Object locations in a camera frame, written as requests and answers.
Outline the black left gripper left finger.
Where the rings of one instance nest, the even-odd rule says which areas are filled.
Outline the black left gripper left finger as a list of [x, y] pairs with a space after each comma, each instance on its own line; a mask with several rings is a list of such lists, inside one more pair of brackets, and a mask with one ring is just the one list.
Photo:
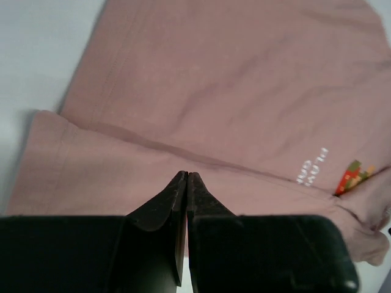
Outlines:
[[175, 292], [186, 172], [126, 216], [1, 218], [2, 292]]

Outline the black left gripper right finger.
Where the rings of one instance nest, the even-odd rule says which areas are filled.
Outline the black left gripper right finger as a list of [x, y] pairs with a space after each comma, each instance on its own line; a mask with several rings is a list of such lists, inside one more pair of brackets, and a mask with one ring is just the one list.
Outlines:
[[194, 292], [357, 292], [342, 235], [318, 215], [237, 216], [187, 182], [189, 270]]

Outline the pink printed t-shirt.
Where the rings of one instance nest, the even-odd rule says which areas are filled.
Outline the pink printed t-shirt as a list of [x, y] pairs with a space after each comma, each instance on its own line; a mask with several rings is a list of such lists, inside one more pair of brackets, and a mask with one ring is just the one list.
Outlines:
[[178, 172], [237, 216], [318, 215], [390, 249], [390, 47], [366, 1], [108, 1], [9, 216], [126, 216]]

